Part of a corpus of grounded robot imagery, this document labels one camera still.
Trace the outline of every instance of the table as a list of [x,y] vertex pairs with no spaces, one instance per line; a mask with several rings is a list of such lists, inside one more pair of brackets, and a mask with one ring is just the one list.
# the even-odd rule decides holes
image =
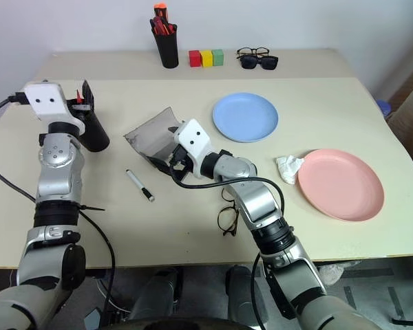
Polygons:
[[[231,52],[225,52],[223,67],[189,68],[184,53],[172,70],[159,65],[156,52],[55,54],[35,77],[60,83],[66,98],[75,96],[82,78],[94,92],[111,144],[101,153],[83,151],[82,203],[106,209],[86,213],[110,238],[118,266],[248,263],[257,254],[243,221],[236,237],[222,236],[216,217],[226,202],[219,188],[184,190],[125,141],[124,134],[168,106],[179,120],[196,118],[217,150],[252,160],[260,176],[281,186],[285,217],[312,260],[413,255],[413,163],[338,53],[276,51],[280,64],[275,71],[243,70]],[[259,94],[276,106],[279,125],[267,139],[240,144],[214,127],[213,105],[238,91]],[[40,170],[38,135],[44,132],[29,106],[12,105],[0,120],[0,172],[32,194]],[[350,223],[327,217],[298,186],[280,179],[276,157],[320,148],[347,151],[375,170],[385,190],[383,209],[375,218]],[[155,195],[153,203],[128,179],[126,168]],[[210,181],[190,177],[187,182]],[[33,215],[34,205],[0,182],[0,267],[18,265]],[[87,267],[109,266],[98,233],[84,219],[78,224]]]

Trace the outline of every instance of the black cup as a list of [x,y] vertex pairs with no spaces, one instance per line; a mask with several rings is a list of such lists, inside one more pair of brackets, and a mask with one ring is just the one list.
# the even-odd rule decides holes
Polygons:
[[159,34],[154,34],[154,38],[156,40],[156,45],[158,46],[160,60],[162,61],[162,65],[167,69],[173,69],[179,65],[179,57],[178,57],[178,41],[176,38],[176,32],[178,30],[178,26],[173,24],[174,33],[168,36],[161,36]]

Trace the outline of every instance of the pink plate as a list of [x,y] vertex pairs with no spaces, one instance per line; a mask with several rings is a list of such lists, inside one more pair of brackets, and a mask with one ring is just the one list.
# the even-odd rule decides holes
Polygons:
[[384,190],[375,172],[358,157],[337,149],[307,154],[298,180],[309,202],[336,219],[368,220],[384,204]]

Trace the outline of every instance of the white wall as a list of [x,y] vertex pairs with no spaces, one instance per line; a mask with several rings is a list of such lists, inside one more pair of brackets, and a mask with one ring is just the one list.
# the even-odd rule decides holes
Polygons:
[[[0,0],[0,100],[51,52],[153,49],[158,0]],[[413,46],[413,0],[168,0],[180,49],[333,47],[374,93]]]

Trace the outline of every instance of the white tissue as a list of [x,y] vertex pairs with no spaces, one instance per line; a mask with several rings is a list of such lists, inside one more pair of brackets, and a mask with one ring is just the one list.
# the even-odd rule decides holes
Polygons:
[[278,171],[283,181],[287,184],[295,184],[297,172],[304,163],[303,158],[296,158],[292,155],[286,157],[278,157],[276,160]]

